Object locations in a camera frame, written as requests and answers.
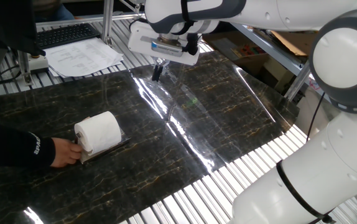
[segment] black marble surface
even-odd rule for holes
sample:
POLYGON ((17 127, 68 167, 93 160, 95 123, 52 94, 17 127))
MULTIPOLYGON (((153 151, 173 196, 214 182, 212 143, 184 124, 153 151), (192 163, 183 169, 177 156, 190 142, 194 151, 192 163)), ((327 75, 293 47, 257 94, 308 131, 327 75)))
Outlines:
POLYGON ((0 121, 73 139, 110 111, 131 142, 85 165, 0 167, 0 223, 119 223, 287 131, 298 110, 217 52, 0 96, 0 121))

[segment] keyboard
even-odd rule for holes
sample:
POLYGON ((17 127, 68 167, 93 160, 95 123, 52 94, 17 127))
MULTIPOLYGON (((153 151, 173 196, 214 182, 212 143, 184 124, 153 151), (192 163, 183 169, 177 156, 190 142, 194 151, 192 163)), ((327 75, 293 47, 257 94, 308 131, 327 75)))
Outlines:
POLYGON ((81 40, 100 37, 100 33, 90 24, 77 24, 37 33, 37 45, 41 49, 61 46, 81 40))

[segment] person's hand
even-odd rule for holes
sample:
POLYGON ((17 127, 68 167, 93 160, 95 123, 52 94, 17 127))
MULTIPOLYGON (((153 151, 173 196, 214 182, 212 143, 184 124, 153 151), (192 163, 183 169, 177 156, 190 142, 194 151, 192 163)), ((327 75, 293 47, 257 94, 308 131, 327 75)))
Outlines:
POLYGON ((61 168, 75 164, 81 156, 81 146, 66 139, 52 138, 55 145, 55 159, 51 167, 61 168))

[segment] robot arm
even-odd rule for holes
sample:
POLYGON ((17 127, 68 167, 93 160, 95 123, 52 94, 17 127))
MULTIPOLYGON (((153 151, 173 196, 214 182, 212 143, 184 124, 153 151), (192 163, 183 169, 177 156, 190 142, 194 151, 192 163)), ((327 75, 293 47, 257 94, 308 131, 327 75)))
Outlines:
POLYGON ((319 30, 355 9, 357 0, 147 0, 147 22, 131 26, 129 49, 195 65, 199 53, 186 51, 188 35, 212 32, 219 21, 272 30, 319 30))
POLYGON ((357 0, 147 0, 146 16, 132 25, 129 48, 190 65, 193 35, 219 21, 320 31, 311 71, 343 112, 241 193, 230 224, 334 223, 326 214, 357 194, 357 0))

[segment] paper roll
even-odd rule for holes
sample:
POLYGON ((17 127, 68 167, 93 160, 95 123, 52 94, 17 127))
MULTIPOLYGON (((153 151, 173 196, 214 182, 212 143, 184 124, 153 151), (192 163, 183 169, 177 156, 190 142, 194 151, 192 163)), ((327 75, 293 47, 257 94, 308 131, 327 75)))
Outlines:
POLYGON ((78 143, 91 156, 122 141, 121 129, 111 112, 99 114, 75 124, 78 143))

